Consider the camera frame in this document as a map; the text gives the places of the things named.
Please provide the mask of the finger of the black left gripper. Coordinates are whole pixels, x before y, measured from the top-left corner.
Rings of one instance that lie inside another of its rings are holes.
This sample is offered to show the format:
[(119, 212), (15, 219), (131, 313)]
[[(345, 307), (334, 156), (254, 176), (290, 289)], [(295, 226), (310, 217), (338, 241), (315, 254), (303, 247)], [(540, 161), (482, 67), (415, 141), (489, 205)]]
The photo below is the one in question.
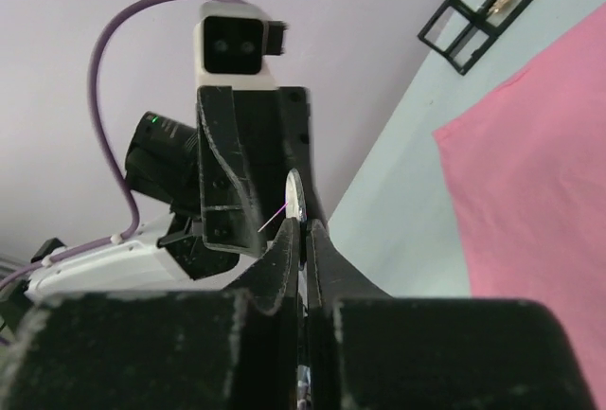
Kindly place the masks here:
[(304, 87), (286, 86), (278, 89), (282, 123), (283, 149), (287, 170), (296, 169), (301, 179), (305, 212), (310, 220), (327, 226), (327, 217), (316, 192), (312, 152), (312, 109)]
[(259, 257), (260, 208), (235, 115), (233, 90), (203, 86), (197, 92), (200, 205), (203, 239), (212, 250)]

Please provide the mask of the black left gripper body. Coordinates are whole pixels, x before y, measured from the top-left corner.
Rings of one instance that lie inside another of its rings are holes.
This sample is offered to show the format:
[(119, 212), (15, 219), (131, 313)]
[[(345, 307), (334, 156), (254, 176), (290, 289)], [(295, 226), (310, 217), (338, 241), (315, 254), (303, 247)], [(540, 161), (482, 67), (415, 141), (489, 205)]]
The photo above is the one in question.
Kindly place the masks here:
[(228, 244), (272, 240), (285, 214), (288, 166), (278, 90), (228, 90), (226, 178)]

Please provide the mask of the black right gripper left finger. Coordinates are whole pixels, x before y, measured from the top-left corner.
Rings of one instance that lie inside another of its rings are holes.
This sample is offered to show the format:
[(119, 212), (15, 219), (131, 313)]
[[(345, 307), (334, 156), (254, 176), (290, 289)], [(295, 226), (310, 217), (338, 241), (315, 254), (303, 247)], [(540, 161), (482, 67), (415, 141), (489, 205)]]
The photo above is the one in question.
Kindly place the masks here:
[(222, 291), (56, 294), (1, 366), (5, 409), (294, 409), (300, 226)]

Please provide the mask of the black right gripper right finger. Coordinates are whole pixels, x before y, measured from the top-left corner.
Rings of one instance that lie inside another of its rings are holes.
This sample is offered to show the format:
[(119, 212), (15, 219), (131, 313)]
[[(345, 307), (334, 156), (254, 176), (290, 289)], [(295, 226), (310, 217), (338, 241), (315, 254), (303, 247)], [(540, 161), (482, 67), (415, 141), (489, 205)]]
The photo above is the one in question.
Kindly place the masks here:
[(393, 297), (306, 229), (316, 409), (588, 409), (557, 317), (527, 299)]

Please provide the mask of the round portrait pin badge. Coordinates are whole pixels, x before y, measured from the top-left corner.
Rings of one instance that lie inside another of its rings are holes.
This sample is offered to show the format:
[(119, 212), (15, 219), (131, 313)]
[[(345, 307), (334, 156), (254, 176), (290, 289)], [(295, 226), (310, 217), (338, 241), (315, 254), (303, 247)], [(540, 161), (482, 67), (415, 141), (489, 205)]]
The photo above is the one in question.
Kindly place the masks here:
[(280, 214), (284, 214), (286, 218), (294, 218), (299, 223), (304, 223), (307, 220), (303, 182), (297, 169), (291, 169), (286, 177), (282, 207), (257, 232), (262, 232)]

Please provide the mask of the gold leaf rhinestone brooch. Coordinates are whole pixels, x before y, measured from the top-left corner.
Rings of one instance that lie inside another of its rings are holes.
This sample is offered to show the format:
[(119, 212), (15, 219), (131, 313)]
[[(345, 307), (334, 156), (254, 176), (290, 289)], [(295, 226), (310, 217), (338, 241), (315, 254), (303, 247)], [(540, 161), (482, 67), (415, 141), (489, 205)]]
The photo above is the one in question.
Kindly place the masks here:
[(503, 10), (508, 8), (512, 1), (513, 0), (495, 0), (488, 10), (488, 16), (501, 13)]

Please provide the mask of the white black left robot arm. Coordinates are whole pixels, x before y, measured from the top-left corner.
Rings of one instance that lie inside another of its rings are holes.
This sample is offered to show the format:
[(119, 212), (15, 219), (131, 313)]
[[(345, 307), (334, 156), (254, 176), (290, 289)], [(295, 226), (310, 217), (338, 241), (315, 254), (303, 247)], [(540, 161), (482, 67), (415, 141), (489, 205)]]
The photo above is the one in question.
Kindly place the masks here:
[(314, 190), (306, 89), (206, 87), (196, 113), (192, 126), (144, 114), (126, 153), (127, 189), (168, 213), (86, 246), (45, 241), (1, 286), (4, 328), (51, 294), (192, 288), (261, 257), (284, 218), (322, 216), (316, 198), (294, 196), (295, 177)]

